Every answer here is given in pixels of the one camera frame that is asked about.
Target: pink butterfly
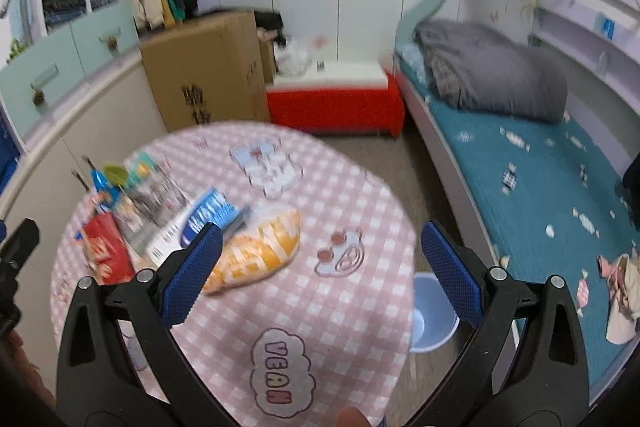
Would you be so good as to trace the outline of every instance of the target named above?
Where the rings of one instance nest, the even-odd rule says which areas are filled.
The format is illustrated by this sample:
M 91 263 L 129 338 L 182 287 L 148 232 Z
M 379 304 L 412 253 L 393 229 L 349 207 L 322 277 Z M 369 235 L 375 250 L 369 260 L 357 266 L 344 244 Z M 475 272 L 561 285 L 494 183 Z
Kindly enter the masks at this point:
M 326 46 L 326 37 L 318 35 L 313 41 L 311 41 L 311 47 L 315 50 L 321 50 Z

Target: gray blanket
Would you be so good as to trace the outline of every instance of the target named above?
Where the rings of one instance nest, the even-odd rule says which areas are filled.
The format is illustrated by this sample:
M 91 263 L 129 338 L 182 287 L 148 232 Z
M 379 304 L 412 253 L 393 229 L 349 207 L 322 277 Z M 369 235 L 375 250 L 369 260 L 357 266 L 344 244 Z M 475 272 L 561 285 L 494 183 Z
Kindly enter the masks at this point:
M 418 23 L 415 41 L 440 97 L 453 107 L 561 120 L 566 77 L 545 50 L 515 44 L 481 24 L 445 20 Z

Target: blue label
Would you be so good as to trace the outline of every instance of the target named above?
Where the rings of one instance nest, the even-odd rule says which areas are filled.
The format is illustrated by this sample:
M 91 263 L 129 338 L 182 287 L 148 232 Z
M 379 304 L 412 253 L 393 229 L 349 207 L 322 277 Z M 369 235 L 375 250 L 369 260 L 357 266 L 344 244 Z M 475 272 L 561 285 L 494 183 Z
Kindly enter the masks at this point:
M 611 19 L 604 19 L 604 22 L 602 24 L 602 33 L 607 39 L 613 39 L 613 30 L 615 29 L 615 27 L 616 23 Z
M 226 201 L 222 193 L 215 188 L 210 189 L 196 203 L 185 222 L 180 232 L 180 246 L 187 248 L 207 223 L 214 223 L 224 232 L 236 217 L 238 209 Z

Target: pink cloth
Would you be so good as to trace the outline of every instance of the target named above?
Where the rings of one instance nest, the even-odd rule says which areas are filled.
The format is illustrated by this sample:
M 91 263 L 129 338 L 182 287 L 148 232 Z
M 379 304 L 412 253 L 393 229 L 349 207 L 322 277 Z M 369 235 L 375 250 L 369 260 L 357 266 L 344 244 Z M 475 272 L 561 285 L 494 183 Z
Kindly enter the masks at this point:
M 268 124 L 194 127 L 144 150 L 192 195 L 212 185 L 233 204 L 272 200 L 302 216 L 288 267 L 201 295 L 172 330 L 216 398 L 244 427 L 329 426 L 348 405 L 376 425 L 404 365 L 413 308 L 415 231 L 389 188 L 321 141 Z M 88 209 L 85 199 L 72 216 L 52 273 L 58 343 L 76 282 L 89 274 L 74 241 Z M 335 232 L 349 244 L 336 246 Z M 140 378 L 162 397 L 148 369 Z
M 624 253 L 613 263 L 598 256 L 600 276 L 609 286 L 609 320 L 607 340 L 613 344 L 626 344 L 636 336 L 636 320 L 640 316 L 640 274 L 638 259 L 629 259 Z

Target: finger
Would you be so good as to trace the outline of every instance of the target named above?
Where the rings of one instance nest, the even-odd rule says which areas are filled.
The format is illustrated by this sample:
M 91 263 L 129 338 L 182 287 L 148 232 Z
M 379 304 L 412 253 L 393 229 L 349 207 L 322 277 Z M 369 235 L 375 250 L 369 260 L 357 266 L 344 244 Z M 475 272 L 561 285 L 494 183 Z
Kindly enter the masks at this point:
M 16 330 L 12 330 L 6 336 L 6 341 L 12 347 L 22 347 L 22 344 L 24 344 L 24 342 L 22 341 L 22 337 L 18 334 Z
M 335 418 L 335 427 L 371 427 L 369 420 L 355 407 L 342 409 Z

